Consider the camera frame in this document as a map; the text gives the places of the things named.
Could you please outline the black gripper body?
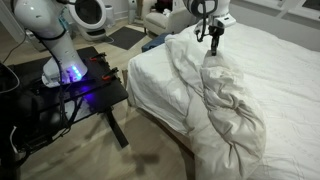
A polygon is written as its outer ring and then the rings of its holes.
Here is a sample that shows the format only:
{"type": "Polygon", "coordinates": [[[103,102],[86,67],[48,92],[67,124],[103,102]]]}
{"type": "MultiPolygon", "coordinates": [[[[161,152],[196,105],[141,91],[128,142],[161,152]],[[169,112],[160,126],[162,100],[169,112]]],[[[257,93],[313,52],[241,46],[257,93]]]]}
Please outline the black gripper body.
{"type": "Polygon", "coordinates": [[[219,38],[224,34],[224,29],[219,27],[210,26],[209,34],[212,36],[211,49],[216,50],[219,44],[219,38]]]}

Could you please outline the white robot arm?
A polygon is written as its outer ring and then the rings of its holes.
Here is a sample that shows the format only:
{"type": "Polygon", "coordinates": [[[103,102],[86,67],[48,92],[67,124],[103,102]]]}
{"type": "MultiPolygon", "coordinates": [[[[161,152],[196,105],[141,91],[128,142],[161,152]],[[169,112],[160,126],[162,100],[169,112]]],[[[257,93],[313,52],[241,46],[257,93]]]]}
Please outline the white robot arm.
{"type": "MultiPolygon", "coordinates": [[[[200,18],[195,33],[201,42],[209,26],[212,36],[212,53],[215,53],[224,29],[236,23],[229,12],[230,0],[182,0],[184,7],[194,17],[200,18]]],[[[52,88],[79,82],[88,68],[74,48],[67,28],[63,25],[61,9],[65,5],[72,19],[85,30],[102,29],[106,11],[102,0],[17,0],[11,2],[16,19],[49,50],[51,59],[43,66],[42,82],[52,88]]]]}

